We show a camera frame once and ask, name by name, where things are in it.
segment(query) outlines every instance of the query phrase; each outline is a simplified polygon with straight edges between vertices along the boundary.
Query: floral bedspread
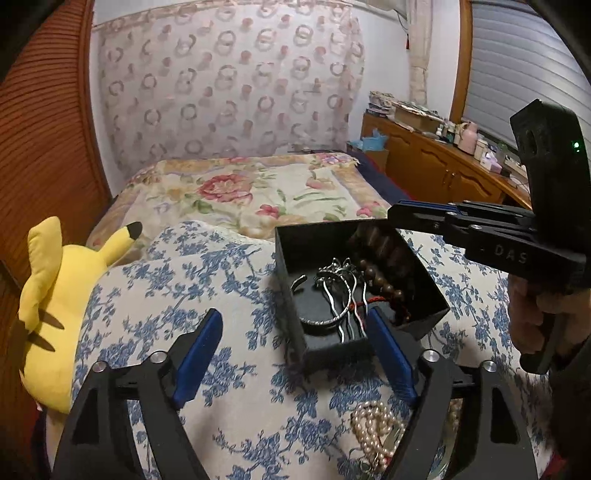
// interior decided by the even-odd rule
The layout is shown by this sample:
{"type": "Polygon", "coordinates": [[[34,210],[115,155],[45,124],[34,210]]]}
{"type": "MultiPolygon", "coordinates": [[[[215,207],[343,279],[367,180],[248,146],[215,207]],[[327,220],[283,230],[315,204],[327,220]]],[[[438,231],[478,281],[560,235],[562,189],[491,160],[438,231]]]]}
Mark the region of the floral bedspread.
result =
{"type": "Polygon", "coordinates": [[[99,248],[118,228],[140,221],[144,231],[126,260],[166,227],[184,220],[224,226],[250,238],[273,238],[278,225],[384,218],[389,207],[344,153],[164,160],[141,170],[95,227],[99,248]]]}
{"type": "MultiPolygon", "coordinates": [[[[286,189],[286,199],[291,195],[286,189]]],[[[271,200],[268,205],[277,206],[271,200]]],[[[290,208],[289,201],[279,205],[290,208]]],[[[543,471],[552,451],[549,387],[546,378],[519,369],[519,353],[507,333],[506,274],[466,261],[461,250],[437,236],[402,234],[451,306],[424,345],[463,365],[496,360],[543,471]]],[[[307,378],[298,375],[278,328],[283,313],[274,246],[225,228],[203,222],[165,228],[144,259],[115,267],[100,279],[80,333],[73,396],[98,359],[114,367],[139,363],[195,329],[211,307],[224,318],[222,341],[195,400],[180,412],[209,476],[361,478],[362,452],[350,429],[350,412],[367,400],[384,401],[402,418],[408,410],[393,395],[376,360],[307,378]]],[[[137,402],[130,403],[130,417],[145,474],[158,478],[137,402]]]]}

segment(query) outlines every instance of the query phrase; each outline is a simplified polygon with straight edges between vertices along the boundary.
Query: bottle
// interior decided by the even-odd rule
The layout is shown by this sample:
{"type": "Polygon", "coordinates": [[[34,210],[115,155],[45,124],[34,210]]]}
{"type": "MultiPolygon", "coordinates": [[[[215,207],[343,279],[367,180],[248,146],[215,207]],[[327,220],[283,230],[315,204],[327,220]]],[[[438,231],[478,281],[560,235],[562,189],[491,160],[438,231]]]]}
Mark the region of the bottle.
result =
{"type": "Polygon", "coordinates": [[[478,125],[474,122],[462,130],[460,142],[457,147],[468,155],[474,155],[476,150],[476,141],[478,140],[478,125]]]}
{"type": "Polygon", "coordinates": [[[447,143],[452,144],[455,136],[456,124],[453,122],[449,122],[449,127],[447,128],[447,143]]]}

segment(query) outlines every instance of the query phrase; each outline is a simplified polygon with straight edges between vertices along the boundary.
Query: curtain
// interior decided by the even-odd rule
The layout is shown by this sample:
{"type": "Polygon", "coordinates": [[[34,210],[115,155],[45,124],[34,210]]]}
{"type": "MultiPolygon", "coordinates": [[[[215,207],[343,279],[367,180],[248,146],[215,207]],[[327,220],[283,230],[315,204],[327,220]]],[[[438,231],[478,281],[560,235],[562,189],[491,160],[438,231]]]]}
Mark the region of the curtain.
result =
{"type": "Polygon", "coordinates": [[[407,21],[410,44],[410,101],[426,107],[433,0],[407,0],[407,21]]]}
{"type": "Polygon", "coordinates": [[[106,127],[127,177],[163,158],[345,146],[364,63],[347,4],[194,2],[99,28],[106,127]]]}

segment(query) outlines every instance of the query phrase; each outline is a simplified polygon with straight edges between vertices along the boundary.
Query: yellow plush toy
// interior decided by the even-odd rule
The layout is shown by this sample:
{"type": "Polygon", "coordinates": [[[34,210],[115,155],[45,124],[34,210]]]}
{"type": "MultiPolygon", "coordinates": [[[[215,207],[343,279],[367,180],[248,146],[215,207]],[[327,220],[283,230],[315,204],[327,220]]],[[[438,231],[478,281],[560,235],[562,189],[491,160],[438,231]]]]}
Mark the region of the yellow plush toy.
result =
{"type": "Polygon", "coordinates": [[[98,279],[141,232],[141,223],[130,223],[97,252],[80,245],[62,246],[57,217],[29,231],[31,276],[22,289],[20,322],[15,326],[27,336],[22,384],[40,404],[70,411],[74,356],[86,304],[98,279]]]}

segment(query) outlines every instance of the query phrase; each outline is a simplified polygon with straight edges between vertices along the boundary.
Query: window blind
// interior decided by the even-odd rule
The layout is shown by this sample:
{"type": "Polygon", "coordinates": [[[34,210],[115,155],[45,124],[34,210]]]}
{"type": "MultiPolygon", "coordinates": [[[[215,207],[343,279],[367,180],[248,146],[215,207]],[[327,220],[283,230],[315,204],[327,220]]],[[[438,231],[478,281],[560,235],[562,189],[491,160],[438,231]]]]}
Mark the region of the window blind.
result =
{"type": "Polygon", "coordinates": [[[539,98],[571,109],[591,154],[591,85],[552,26],[528,5],[473,0],[464,118],[516,146],[509,118],[539,98]]]}

